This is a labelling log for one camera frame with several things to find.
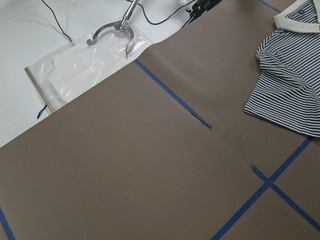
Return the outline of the striped polo shirt white collar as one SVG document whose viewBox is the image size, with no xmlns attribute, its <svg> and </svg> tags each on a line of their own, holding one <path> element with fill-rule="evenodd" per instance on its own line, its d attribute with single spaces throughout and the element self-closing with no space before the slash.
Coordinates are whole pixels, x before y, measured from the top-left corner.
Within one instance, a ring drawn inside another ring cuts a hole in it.
<svg viewBox="0 0 320 240">
<path fill-rule="evenodd" d="M 261 74 L 244 112 L 320 136 L 320 2 L 297 0 L 274 17 L 256 52 Z"/>
</svg>

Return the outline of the metal reacher grabber tool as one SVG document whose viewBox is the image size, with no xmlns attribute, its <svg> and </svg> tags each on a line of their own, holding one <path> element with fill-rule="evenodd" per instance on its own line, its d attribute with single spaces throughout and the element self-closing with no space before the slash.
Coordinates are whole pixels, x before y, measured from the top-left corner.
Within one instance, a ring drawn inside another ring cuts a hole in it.
<svg viewBox="0 0 320 240">
<path fill-rule="evenodd" d="M 99 34 L 104 31 L 107 28 L 114 28 L 116 31 L 120 32 L 128 32 L 129 33 L 129 39 L 128 43 L 125 46 L 125 54 L 126 57 L 128 57 L 129 52 L 132 50 L 132 46 L 134 43 L 135 34 L 133 29 L 130 27 L 128 20 L 133 14 L 133 11 L 135 10 L 136 6 L 138 5 L 139 0 L 133 0 L 131 4 L 129 5 L 128 9 L 125 11 L 123 17 L 119 21 L 111 22 L 108 24 L 105 24 L 101 26 L 92 36 L 92 38 L 88 39 L 86 41 L 88 46 L 92 46 L 97 42 Z"/>
</svg>

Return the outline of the clear plastic bag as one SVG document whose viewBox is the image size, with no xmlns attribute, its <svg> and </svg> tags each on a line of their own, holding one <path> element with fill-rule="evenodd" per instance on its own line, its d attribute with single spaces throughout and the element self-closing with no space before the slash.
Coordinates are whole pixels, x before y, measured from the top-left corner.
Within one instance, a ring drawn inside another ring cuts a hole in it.
<svg viewBox="0 0 320 240">
<path fill-rule="evenodd" d="M 105 29 L 93 45 L 89 33 L 47 54 L 25 72 L 50 112 L 55 112 L 90 88 L 125 67 L 153 44 L 139 28 L 132 25 L 130 34 L 114 28 Z"/>
</svg>

